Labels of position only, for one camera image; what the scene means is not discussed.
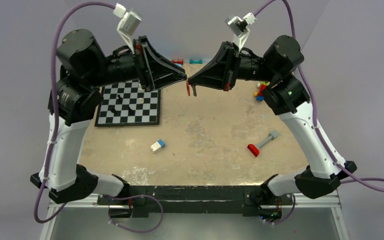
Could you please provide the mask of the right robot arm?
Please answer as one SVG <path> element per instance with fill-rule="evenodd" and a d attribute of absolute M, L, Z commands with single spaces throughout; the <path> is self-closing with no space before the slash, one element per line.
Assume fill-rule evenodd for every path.
<path fill-rule="evenodd" d="M 289 128 L 302 149 L 308 166 L 302 172 L 275 174 L 261 185 L 260 196 L 268 204 L 285 194 L 301 193 L 317 199 L 332 193 L 349 173 L 357 170 L 335 152 L 317 118 L 314 104 L 303 83 L 293 74 L 304 61 L 297 40 L 277 37 L 263 56 L 224 41 L 215 57 L 188 79 L 191 87 L 229 91 L 237 80 L 267 81 L 262 96 L 267 106 Z"/>

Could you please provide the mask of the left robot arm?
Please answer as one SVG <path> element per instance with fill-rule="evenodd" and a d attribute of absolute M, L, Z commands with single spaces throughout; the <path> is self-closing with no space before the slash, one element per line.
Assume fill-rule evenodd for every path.
<path fill-rule="evenodd" d="M 134 40 L 105 56 L 94 35 L 77 29 L 63 37 L 55 53 L 61 61 L 56 91 L 49 96 L 50 133 L 45 161 L 30 181 L 49 189 L 57 204 L 82 200 L 91 194 L 126 203 L 130 185 L 116 174 L 102 175 L 78 163 L 86 131 L 103 97 L 104 86 L 139 80 L 151 92 L 186 80 L 183 68 L 156 52 L 147 37 Z"/>

